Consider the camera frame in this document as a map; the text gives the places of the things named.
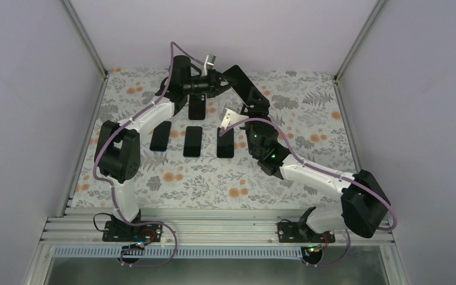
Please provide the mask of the clear phone case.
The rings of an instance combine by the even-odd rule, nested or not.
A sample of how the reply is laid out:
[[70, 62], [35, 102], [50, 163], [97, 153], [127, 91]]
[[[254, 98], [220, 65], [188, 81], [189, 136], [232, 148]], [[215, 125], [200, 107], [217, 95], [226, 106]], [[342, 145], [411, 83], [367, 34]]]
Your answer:
[[219, 104], [218, 112], [220, 115], [224, 115], [226, 110], [234, 111], [235, 113], [240, 112], [240, 108], [237, 104], [233, 103], [231, 100], [224, 99]]

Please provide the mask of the black phone case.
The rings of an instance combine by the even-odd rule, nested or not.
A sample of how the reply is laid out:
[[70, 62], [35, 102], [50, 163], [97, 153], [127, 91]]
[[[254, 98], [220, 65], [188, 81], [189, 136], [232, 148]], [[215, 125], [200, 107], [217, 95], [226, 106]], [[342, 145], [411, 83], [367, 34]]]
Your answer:
[[204, 94], [189, 96], [188, 118], [192, 121], [203, 121], [205, 119], [206, 99]]

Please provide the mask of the dark blue phone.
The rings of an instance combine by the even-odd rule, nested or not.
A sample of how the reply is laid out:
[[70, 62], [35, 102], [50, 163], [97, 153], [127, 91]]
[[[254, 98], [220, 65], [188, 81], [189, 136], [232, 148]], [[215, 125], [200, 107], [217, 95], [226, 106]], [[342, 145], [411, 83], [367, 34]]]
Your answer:
[[232, 159], [234, 157], [234, 131], [231, 129], [220, 136], [221, 128], [217, 128], [216, 156], [220, 159]]

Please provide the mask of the teal phone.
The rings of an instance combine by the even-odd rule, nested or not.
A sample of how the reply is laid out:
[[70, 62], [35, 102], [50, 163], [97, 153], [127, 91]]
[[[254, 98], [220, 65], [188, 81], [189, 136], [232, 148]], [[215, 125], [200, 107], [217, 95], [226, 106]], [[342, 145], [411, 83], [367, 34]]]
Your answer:
[[201, 155], [202, 127], [187, 126], [185, 131], [184, 157], [199, 157]]

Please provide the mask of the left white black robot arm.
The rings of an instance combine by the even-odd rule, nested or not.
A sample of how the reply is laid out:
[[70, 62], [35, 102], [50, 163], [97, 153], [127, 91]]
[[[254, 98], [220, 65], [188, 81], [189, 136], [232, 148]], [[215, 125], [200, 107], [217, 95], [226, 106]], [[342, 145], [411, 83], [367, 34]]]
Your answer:
[[113, 215], [121, 222], [118, 233], [126, 240], [141, 234], [136, 220], [140, 209], [135, 198], [134, 176], [141, 165], [141, 137], [162, 122], [173, 118], [184, 107], [188, 118], [201, 121], [206, 116], [206, 101], [230, 87], [223, 85], [224, 75], [214, 69], [216, 56], [207, 55], [195, 66], [192, 58], [174, 56], [169, 75], [161, 82], [155, 98], [143, 110], [120, 122], [106, 121], [100, 129], [94, 158], [93, 175], [108, 182], [113, 200]]

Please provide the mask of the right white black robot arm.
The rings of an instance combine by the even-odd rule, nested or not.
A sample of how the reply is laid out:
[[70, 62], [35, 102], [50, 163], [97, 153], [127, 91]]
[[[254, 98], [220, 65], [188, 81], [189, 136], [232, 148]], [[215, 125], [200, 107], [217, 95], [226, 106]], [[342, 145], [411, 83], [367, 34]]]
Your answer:
[[241, 94], [248, 151], [269, 176], [294, 181], [340, 200], [338, 208], [308, 208], [297, 222], [299, 237], [311, 242], [330, 230], [348, 229], [371, 238], [388, 212], [390, 202], [373, 174], [339, 172], [298, 156], [289, 146], [279, 143], [278, 129], [271, 124], [270, 103], [250, 85]]

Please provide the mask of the floral patterned table mat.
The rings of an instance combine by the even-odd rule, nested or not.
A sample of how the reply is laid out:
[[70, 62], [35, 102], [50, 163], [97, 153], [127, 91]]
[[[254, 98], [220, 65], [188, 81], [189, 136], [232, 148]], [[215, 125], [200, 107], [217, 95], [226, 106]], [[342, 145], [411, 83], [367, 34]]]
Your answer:
[[[167, 71], [159, 68], [115, 68], [100, 105], [72, 198], [73, 207], [112, 206], [110, 187], [93, 177], [94, 152], [105, 121], [130, 117], [149, 104]], [[325, 72], [249, 71], [248, 77], [270, 101], [270, 119], [284, 132], [294, 151], [315, 163], [354, 172], [354, 158], [334, 90]], [[207, 101], [202, 127], [201, 155], [183, 156], [185, 131], [195, 125], [182, 109], [172, 118], [167, 150], [149, 148], [151, 135], [141, 145], [141, 166], [135, 175], [137, 203], [149, 208], [306, 209], [336, 205], [339, 200], [302, 183], [266, 175], [248, 153], [245, 133], [235, 131], [232, 159], [216, 156], [217, 127], [222, 100], [238, 106], [241, 100], [227, 91]]]

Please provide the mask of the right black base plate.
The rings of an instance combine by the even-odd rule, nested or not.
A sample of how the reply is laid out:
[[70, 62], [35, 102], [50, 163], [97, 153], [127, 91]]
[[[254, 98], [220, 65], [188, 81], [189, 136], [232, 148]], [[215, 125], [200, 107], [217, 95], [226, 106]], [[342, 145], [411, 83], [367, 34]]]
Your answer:
[[302, 233], [298, 222], [284, 219], [277, 223], [277, 237], [280, 243], [334, 243], [336, 241], [333, 232], [321, 234], [308, 232]]

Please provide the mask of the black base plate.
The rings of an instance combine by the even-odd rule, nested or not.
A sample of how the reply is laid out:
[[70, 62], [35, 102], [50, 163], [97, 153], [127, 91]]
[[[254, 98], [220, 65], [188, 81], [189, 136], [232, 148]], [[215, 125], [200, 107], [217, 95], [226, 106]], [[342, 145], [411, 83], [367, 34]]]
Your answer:
[[120, 220], [107, 221], [104, 226], [102, 241], [146, 243], [160, 242], [163, 226], [147, 224], [145, 226], [129, 226]]
[[333, 232], [321, 234], [308, 232], [302, 233], [298, 222], [284, 219], [277, 223], [277, 237], [280, 243], [334, 243], [336, 241]]

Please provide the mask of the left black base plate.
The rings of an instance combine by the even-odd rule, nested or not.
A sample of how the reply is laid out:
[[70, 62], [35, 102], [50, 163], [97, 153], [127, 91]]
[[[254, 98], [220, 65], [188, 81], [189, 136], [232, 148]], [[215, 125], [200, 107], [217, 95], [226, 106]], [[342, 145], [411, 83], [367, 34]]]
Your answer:
[[146, 243], [160, 242], [163, 226], [147, 224], [145, 226], [129, 226], [120, 220], [107, 221], [104, 226], [102, 241]]

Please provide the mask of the aluminium rail frame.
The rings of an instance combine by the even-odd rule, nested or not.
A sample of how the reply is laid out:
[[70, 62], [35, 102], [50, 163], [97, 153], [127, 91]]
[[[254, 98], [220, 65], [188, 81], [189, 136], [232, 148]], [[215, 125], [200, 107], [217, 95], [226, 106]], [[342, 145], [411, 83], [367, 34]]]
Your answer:
[[[106, 208], [68, 207], [61, 217], [47, 219], [26, 277], [26, 284], [45, 284], [54, 256], [117, 257], [124, 242], [102, 241], [110, 218]], [[299, 218], [299, 210], [141, 210], [144, 220], [163, 226], [160, 242], [146, 248], [147, 257], [158, 258], [277, 258], [299, 259], [308, 248], [322, 250], [336, 246], [352, 250], [373, 246], [382, 255], [389, 284], [406, 284], [393, 235], [377, 231], [371, 238], [349, 230], [330, 230], [334, 243], [280, 243], [277, 223]]]

